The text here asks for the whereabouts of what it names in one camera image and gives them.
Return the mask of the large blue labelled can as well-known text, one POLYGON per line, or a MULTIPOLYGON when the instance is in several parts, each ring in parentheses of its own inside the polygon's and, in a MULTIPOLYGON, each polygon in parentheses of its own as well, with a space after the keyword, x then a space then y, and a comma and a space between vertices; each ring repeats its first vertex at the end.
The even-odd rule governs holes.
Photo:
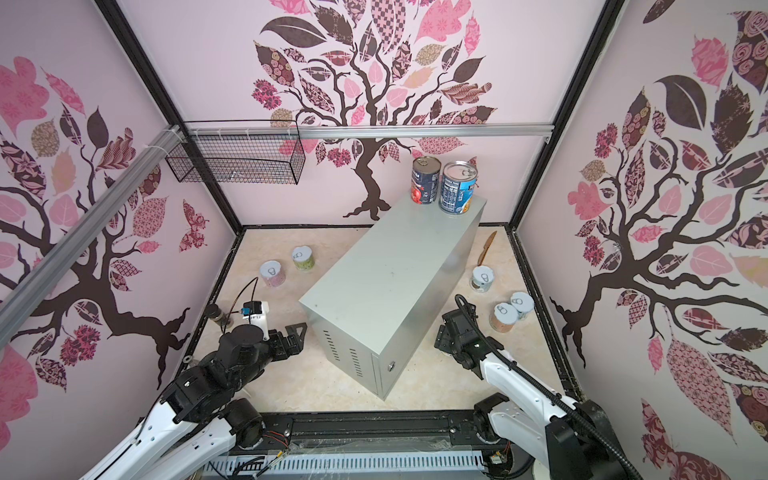
POLYGON ((466 213, 477 181, 477 168, 467 161, 448 163, 442 171, 439 206, 445 213, 466 213))

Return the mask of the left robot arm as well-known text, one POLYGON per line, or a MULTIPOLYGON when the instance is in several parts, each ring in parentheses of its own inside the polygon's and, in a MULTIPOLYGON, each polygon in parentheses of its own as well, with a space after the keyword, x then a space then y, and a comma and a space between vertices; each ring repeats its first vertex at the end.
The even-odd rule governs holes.
POLYGON ((300 354, 307 325, 283 332, 243 324, 160 394, 147 416, 83 475, 85 479, 185 479, 234 447, 266 435, 262 415, 236 393, 266 367, 300 354))

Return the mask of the dark tomato can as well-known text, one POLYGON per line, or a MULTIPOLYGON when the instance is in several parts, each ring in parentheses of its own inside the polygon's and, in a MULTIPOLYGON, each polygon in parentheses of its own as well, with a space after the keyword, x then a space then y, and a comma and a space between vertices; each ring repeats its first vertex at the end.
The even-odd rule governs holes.
POLYGON ((412 163, 411 199, 417 204, 431 204, 439 190, 441 162, 432 156, 421 156, 412 163))

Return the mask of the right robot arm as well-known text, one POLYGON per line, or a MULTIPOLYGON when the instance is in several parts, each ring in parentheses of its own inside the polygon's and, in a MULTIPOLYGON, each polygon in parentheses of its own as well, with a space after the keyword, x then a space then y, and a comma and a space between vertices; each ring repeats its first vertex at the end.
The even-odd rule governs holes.
POLYGON ((485 335, 476 306, 463 295, 442 316, 435 348, 495 387, 474 408, 480 439, 507 441, 540 462, 551 479, 640 479, 607 414, 548 387, 496 339, 485 335))

